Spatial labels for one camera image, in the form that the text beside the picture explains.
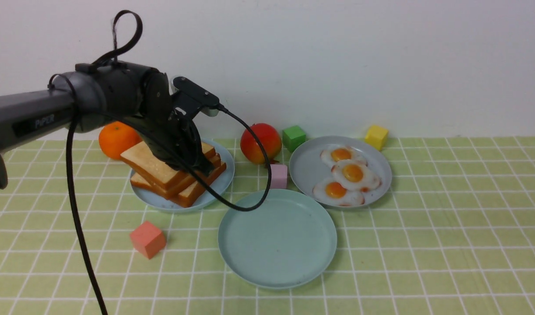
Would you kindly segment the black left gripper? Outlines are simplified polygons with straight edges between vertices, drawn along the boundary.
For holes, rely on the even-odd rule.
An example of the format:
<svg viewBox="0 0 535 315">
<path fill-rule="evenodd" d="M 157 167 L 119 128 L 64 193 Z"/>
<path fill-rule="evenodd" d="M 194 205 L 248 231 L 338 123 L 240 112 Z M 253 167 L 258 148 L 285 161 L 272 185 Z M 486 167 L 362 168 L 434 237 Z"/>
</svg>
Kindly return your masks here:
<svg viewBox="0 0 535 315">
<path fill-rule="evenodd" d="M 144 91 L 141 122 L 153 138 L 143 136 L 143 139 L 153 155 L 172 169 L 181 169 L 184 161 L 208 177 L 215 169 L 206 156 L 210 148 L 203 143 L 192 119 L 174 110 L 167 76 L 160 72 L 150 73 Z"/>
</svg>

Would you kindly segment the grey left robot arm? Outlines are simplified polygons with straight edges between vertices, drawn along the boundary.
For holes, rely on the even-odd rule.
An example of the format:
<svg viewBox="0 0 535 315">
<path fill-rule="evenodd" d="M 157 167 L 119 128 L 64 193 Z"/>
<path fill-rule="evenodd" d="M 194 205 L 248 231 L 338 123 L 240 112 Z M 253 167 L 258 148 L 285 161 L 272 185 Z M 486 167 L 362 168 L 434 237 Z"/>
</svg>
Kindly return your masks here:
<svg viewBox="0 0 535 315">
<path fill-rule="evenodd" d="M 114 120 L 139 131 L 153 155 L 172 169 L 208 176 L 214 167 L 193 118 L 219 104 L 189 78 L 176 77 L 170 84 L 151 66 L 77 64 L 74 72 L 53 76 L 45 90 L 0 96 L 0 189 L 9 180 L 4 152 L 61 128 L 87 133 Z"/>
</svg>

